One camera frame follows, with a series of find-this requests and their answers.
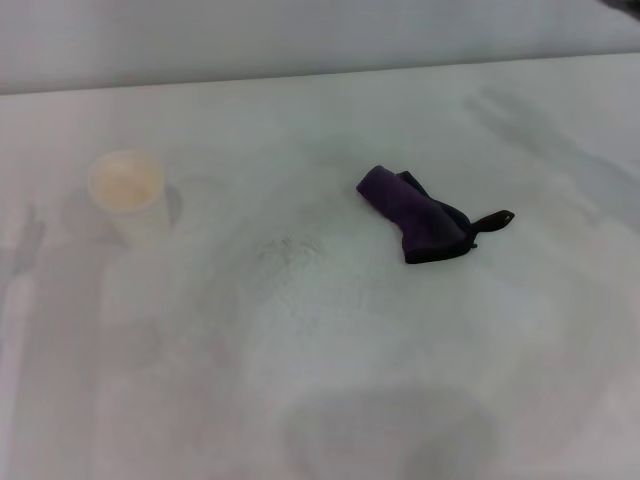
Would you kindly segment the purple rag with black edge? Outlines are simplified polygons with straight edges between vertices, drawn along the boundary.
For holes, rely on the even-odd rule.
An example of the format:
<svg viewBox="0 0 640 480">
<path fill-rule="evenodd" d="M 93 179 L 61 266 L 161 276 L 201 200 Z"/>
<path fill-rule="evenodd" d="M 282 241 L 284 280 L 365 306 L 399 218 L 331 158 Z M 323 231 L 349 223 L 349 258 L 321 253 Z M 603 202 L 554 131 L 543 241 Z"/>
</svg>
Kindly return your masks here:
<svg viewBox="0 0 640 480">
<path fill-rule="evenodd" d="M 382 166 L 371 169 L 356 190 L 398 227 L 407 264 L 464 256 L 476 247 L 479 234 L 502 230 L 515 217 L 501 210 L 473 222 L 458 209 L 431 197 L 410 172 L 394 173 Z"/>
</svg>

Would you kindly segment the white paper cup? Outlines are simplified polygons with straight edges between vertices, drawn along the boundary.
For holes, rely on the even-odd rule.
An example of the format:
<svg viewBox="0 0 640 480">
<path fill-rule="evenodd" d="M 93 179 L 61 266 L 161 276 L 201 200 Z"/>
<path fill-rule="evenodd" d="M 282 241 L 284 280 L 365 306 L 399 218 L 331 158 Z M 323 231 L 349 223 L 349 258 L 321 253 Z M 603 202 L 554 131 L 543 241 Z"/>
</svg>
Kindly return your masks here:
<svg viewBox="0 0 640 480">
<path fill-rule="evenodd" d="M 99 158 L 88 173 L 88 192 L 127 244 L 147 245 L 170 233 L 164 169 L 151 156 L 124 150 Z"/>
</svg>

